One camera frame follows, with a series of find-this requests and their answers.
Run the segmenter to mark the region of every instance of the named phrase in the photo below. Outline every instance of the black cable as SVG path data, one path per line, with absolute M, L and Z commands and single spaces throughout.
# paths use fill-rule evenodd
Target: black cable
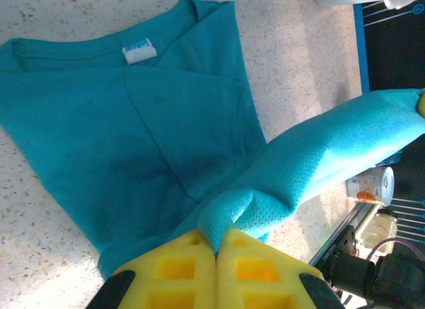
M 350 302 L 350 300 L 352 299 L 352 297 L 353 296 L 349 294 L 348 297 L 347 297 L 347 299 L 345 299 L 345 301 L 343 302 L 343 305 L 344 306 L 348 305 L 348 303 Z
M 367 304 L 366 306 L 359 307 L 357 309 L 375 309 L 375 305 L 374 304 Z

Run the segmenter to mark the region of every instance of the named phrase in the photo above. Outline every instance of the clothing tag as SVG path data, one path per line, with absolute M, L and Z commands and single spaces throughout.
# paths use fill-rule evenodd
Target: clothing tag
M 157 56 L 157 51 L 148 38 L 122 48 L 122 52 L 127 64 L 137 63 Z

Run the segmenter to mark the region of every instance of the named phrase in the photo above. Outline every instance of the paper cup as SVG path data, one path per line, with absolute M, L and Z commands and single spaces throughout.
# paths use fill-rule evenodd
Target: paper cup
M 346 181 L 349 197 L 388 206 L 394 194 L 394 172 L 391 167 L 374 167 Z

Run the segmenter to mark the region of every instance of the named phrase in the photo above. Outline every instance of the teal t-shirt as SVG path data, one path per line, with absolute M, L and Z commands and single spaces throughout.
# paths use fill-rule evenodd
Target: teal t-shirt
M 123 47 L 144 38 L 157 56 L 128 65 Z M 2 126 L 117 265 L 164 243 L 266 145 L 231 2 L 180 0 L 92 41 L 13 39 L 0 71 Z M 137 251 L 119 255 L 124 243 Z
M 146 39 L 157 56 L 128 65 L 122 49 Z M 420 93 L 366 94 L 266 145 L 231 2 L 180 0 L 93 41 L 0 48 L 0 124 L 104 277 L 195 227 L 216 253 L 229 227 L 265 240 L 300 203 L 424 133 Z

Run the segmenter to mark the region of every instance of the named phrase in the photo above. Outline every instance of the granite countertop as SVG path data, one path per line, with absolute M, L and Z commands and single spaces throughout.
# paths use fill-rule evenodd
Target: granite countertop
M 352 7 L 231 0 L 267 140 L 361 93 Z M 0 43 L 79 41 L 122 30 L 177 0 L 0 0 Z M 2 308 L 84 308 L 102 283 L 97 252 L 0 129 Z M 308 261 L 354 206 L 343 184 L 304 203 L 272 244 Z

